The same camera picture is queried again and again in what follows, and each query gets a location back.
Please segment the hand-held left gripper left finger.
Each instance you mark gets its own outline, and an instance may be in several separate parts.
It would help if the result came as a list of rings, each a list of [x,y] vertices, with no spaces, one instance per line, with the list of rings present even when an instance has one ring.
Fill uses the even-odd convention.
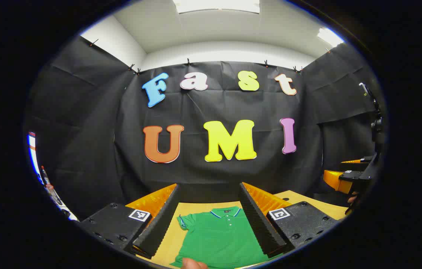
[[[110,203],[78,226],[112,249],[151,259],[170,226],[180,191],[175,183],[127,205]]]

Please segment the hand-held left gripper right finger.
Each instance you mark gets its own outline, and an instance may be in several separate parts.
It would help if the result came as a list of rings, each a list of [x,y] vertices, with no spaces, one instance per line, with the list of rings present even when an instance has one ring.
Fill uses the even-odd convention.
[[[300,248],[340,223],[308,201],[289,203],[245,182],[240,183],[239,200],[268,257]]]

